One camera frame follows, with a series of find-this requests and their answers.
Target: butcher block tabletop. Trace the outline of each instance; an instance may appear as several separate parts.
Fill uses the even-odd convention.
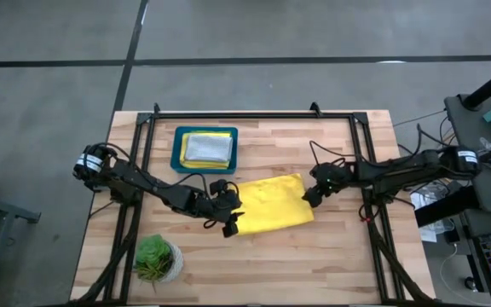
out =
[[[368,114],[377,160],[399,157],[390,113],[362,112]],[[130,151],[136,115],[137,112],[116,112],[108,141]],[[249,182],[300,173],[304,187],[309,188],[315,184],[309,175],[315,164],[310,140],[342,154],[352,154],[354,150],[346,119],[157,119],[155,123],[148,171],[166,182],[184,177],[170,168],[174,131],[179,126],[238,128],[237,171],[233,175],[207,175],[208,183],[218,178]],[[363,133],[358,128],[361,151],[366,153]],[[138,164],[146,134],[143,131]],[[320,162],[336,159],[323,150],[317,150],[317,154]],[[199,178],[192,177],[187,184],[201,187]],[[408,199],[403,192],[400,196]],[[108,202],[109,193],[99,193],[91,210]],[[324,198],[314,209],[314,222],[225,239],[221,224],[204,229],[205,220],[176,214],[156,197],[145,194],[138,242],[161,234],[182,250],[184,268],[176,280],[155,284],[154,288],[132,272],[128,304],[379,303],[367,226],[357,214],[361,205],[361,191],[347,188]],[[399,261],[419,287],[434,298],[413,208],[395,201],[388,205],[388,212]],[[89,220],[71,299],[85,294],[106,266],[117,216],[118,205],[113,205]],[[117,273],[115,296],[123,271],[124,261]],[[384,272],[390,296],[395,297],[390,266],[385,260]]]

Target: blue tray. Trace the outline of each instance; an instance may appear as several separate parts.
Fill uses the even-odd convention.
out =
[[[179,154],[181,153],[181,145],[183,134],[193,131],[214,131],[214,132],[230,132],[232,137],[232,154],[230,156],[230,163],[226,170],[214,170],[214,169],[191,169],[181,165],[179,161]],[[201,173],[201,174],[234,174],[236,166],[238,164],[238,129],[234,127],[177,127],[176,135],[174,136],[174,146],[171,150],[170,166],[178,173]]]

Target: white cable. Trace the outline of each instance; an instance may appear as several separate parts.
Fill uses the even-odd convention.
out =
[[[444,259],[444,260],[442,261],[442,264],[441,264],[441,269],[439,269],[439,276],[441,277],[442,283],[444,283],[444,286],[445,286],[445,287],[446,287],[446,288],[447,288],[447,289],[448,289],[448,290],[449,290],[451,293],[453,293],[453,294],[455,294],[455,295],[459,296],[460,298],[462,298],[462,299],[466,300],[467,302],[469,302],[469,303],[471,303],[471,304],[475,304],[475,305],[478,305],[478,306],[491,306],[491,304],[482,304],[482,303],[477,303],[477,302],[472,301],[472,300],[470,300],[470,299],[468,299],[468,298],[464,297],[463,295],[461,295],[461,294],[459,294],[459,293],[455,292],[454,290],[452,290],[452,288],[450,288],[450,286],[449,286],[449,285],[447,284],[447,282],[444,280],[444,277],[442,277],[442,268],[444,268],[444,264],[445,264],[445,263],[446,263],[448,260],[450,260],[452,257],[456,256],[456,253],[458,253],[458,245],[456,245],[456,244],[454,243],[453,248],[454,248],[454,250],[453,250],[452,255],[448,256],[446,259]]]

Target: potted plant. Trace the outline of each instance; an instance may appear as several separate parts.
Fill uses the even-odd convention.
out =
[[[183,269],[183,255],[179,247],[152,235],[142,239],[136,251],[136,272],[143,281],[170,282]]]

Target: white cloth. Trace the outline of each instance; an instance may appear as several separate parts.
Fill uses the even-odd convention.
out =
[[[232,137],[191,135],[187,140],[186,161],[229,162]]]

